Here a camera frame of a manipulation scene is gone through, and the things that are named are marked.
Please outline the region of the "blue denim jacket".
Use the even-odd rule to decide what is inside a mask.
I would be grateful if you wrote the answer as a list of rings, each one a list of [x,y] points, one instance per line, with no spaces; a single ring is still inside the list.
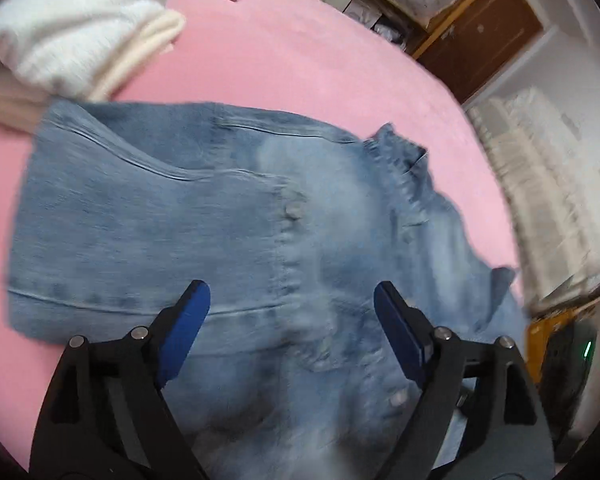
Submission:
[[[219,103],[58,101],[36,128],[7,272],[30,338],[122,336],[206,282],[210,312],[164,389],[215,479],[369,479],[417,402],[373,308],[524,336],[513,271],[472,250],[421,146]]]

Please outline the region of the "black device green light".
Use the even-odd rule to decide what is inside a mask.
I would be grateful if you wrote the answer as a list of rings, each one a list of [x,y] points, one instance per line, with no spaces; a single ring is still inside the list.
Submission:
[[[557,463],[569,460],[582,441],[569,433],[588,381],[596,339],[595,325],[580,318],[556,330],[547,341],[539,394]]]

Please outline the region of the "orange wooden drawer unit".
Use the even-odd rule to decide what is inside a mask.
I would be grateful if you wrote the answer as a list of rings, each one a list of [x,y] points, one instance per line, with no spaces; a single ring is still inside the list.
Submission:
[[[526,363],[532,382],[537,385],[542,377],[542,364],[550,336],[576,317],[572,309],[557,311],[535,318],[526,331]]]

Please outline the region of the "white lace folded bedding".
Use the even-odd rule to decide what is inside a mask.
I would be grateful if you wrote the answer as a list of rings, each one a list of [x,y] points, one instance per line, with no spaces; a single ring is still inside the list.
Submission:
[[[539,89],[467,115],[514,222],[524,303],[539,314],[600,291],[600,166],[576,127]]]

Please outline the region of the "cream folded garment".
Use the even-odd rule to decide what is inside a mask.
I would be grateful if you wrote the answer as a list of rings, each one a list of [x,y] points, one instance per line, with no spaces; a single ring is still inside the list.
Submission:
[[[110,100],[154,58],[172,48],[172,42],[180,36],[185,23],[183,14],[173,10],[162,11],[114,50],[105,65],[96,70],[94,82],[74,98],[86,102]],[[47,92],[23,84],[0,63],[0,125],[33,132],[54,96],[70,98],[67,92]]]

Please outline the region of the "white folded garment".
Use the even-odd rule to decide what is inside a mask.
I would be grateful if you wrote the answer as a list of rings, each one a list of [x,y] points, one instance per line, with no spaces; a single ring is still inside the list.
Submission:
[[[30,87],[83,98],[166,0],[1,0],[0,62]]]

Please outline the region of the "pink bed cover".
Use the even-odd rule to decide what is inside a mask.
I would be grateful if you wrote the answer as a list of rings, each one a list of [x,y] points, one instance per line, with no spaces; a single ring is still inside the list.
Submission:
[[[424,146],[437,189],[460,211],[475,252],[518,266],[512,222],[464,110],[406,54],[320,0],[170,0],[186,25],[120,93],[123,101],[213,101],[286,110],[361,138],[383,124]],[[0,127],[0,441],[29,461],[38,410],[60,349],[6,322],[12,216],[32,141]]]

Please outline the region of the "brown wooden wardrobe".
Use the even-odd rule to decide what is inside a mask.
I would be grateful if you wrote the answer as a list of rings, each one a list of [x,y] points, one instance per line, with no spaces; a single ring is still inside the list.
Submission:
[[[542,30],[527,0],[475,0],[418,62],[464,103]]]

